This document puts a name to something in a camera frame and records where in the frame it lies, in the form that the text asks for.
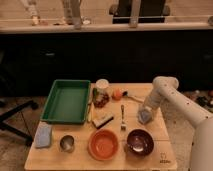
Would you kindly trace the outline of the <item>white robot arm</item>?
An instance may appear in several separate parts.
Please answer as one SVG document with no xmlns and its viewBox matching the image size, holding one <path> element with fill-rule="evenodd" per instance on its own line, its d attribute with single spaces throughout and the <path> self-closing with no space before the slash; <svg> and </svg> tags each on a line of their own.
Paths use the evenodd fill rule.
<svg viewBox="0 0 213 171">
<path fill-rule="evenodd" d="M 175 77 L 157 76 L 153 88 L 143 102 L 143 108 L 153 113 L 166 99 L 179 110 L 195 129 L 189 162 L 190 171 L 213 171 L 213 114 L 178 90 Z"/>
</svg>

